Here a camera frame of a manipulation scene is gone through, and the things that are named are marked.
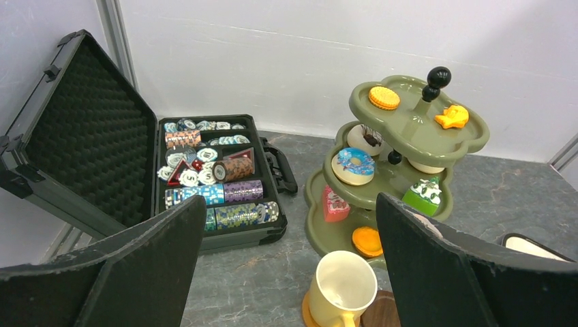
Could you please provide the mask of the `strawberry print serving tray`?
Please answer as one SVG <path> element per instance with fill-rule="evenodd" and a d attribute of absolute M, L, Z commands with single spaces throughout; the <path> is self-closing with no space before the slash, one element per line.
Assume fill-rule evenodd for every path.
<path fill-rule="evenodd" d="M 552 260 L 559 260 L 565 262 L 575 262 L 575 260 L 538 243 L 537 241 L 524 236 L 519 233 L 508 233 L 504 235 L 500 243 L 503 247 L 512 249 L 518 252 L 538 256 L 541 258 L 549 258 Z"/>

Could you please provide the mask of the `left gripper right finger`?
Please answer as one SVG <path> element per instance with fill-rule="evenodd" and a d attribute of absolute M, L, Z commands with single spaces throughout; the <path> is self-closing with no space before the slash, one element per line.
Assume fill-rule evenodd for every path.
<path fill-rule="evenodd" d="M 376 223 L 402 326 L 576 326 L 577 264 L 471 236 L 388 194 Z"/>

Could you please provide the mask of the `yellow glazed donut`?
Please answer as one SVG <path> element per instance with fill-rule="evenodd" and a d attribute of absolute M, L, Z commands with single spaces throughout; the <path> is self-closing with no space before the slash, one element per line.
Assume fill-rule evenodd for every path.
<path fill-rule="evenodd" d="M 428 166 L 428 165 L 425 165 L 423 163 L 413 161 L 411 159 L 408 160 L 408 163 L 416 170 L 418 170 L 422 173 L 425 173 L 425 174 L 439 174 L 445 170 L 444 167 Z"/>

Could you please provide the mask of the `orange macaron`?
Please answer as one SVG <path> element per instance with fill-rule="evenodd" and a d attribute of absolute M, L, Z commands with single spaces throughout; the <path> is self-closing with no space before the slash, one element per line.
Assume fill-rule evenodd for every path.
<path fill-rule="evenodd" d="M 383 254 L 379 232 L 368 226 L 359 227 L 353 231 L 352 244 L 365 258 L 376 258 Z"/>

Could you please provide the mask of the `white chocolate drizzle donut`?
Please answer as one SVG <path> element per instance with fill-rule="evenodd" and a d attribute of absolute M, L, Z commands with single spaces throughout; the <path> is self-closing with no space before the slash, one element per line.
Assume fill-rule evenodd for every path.
<path fill-rule="evenodd" d="M 361 149 L 372 157 L 381 154 L 385 145 L 382 135 L 365 124 L 358 124 L 348 132 L 347 143 L 349 147 Z"/>

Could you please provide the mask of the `small orange pastry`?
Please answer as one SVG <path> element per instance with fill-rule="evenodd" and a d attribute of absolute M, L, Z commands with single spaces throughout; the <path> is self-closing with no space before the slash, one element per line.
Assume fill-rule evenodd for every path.
<path fill-rule="evenodd" d="M 445 108 L 442 114 L 436 115 L 434 120 L 443 129 L 461 129 L 466 126 L 469 121 L 469 117 L 469 112 L 465 107 L 453 104 L 448 108 Z"/>

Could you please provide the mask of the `dark brown round coaster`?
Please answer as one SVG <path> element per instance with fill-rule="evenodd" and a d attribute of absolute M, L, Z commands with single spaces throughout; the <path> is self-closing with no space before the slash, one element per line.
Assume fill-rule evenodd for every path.
<path fill-rule="evenodd" d="M 401 322 L 392 292 L 378 290 L 371 305 L 361 316 L 362 327 L 400 327 Z"/>

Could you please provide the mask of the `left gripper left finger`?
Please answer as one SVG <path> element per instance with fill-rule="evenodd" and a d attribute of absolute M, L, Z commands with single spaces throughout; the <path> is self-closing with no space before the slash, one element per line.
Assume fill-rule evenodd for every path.
<path fill-rule="evenodd" d="M 1 269 L 2 326 L 178 326 L 206 217 L 202 197 L 38 265 Z"/>

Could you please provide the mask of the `green triangular cake slice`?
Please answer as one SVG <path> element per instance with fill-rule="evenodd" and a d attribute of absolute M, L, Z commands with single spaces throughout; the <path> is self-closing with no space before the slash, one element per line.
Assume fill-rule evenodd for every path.
<path fill-rule="evenodd" d="M 432 217 L 441 203 L 440 178 L 419 179 L 405 192 L 402 201 L 422 214 Z"/>

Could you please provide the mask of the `blue glazed donut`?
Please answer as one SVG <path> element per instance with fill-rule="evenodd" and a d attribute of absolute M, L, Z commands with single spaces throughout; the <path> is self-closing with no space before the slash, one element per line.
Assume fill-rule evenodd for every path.
<path fill-rule="evenodd" d="M 374 179 L 376 163 L 364 150 L 347 147 L 333 156 L 331 168 L 341 182 L 361 186 Z"/>

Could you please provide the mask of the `red strawberry cake slice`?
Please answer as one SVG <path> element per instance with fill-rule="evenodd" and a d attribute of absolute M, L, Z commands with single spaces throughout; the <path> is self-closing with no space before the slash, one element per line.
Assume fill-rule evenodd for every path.
<path fill-rule="evenodd" d="M 322 192 L 321 205 L 327 223 L 343 221 L 350 213 L 349 204 L 326 185 Z"/>

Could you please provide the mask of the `round orange biscuit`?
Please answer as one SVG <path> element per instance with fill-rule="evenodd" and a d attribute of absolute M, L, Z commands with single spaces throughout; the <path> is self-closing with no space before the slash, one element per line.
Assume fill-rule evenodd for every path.
<path fill-rule="evenodd" d="M 382 110 L 395 110 L 401 103 L 401 98 L 396 92 L 383 86 L 372 87 L 368 98 L 375 107 Z"/>

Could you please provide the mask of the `yellow ceramic mug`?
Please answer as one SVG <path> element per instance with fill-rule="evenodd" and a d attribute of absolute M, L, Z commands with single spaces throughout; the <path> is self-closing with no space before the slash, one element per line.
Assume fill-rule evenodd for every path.
<path fill-rule="evenodd" d="M 355 326 L 377 291 L 377 277 L 366 260 L 353 252 L 332 251 L 316 267 L 308 310 L 319 326 Z"/>

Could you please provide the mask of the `light brown round coaster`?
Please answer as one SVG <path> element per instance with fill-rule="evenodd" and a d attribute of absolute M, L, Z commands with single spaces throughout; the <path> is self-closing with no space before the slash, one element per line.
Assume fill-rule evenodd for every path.
<path fill-rule="evenodd" d="M 305 294 L 301 306 L 306 326 L 360 326 L 366 308 L 347 307 L 337 294 L 331 292 L 327 298 L 317 289 Z"/>

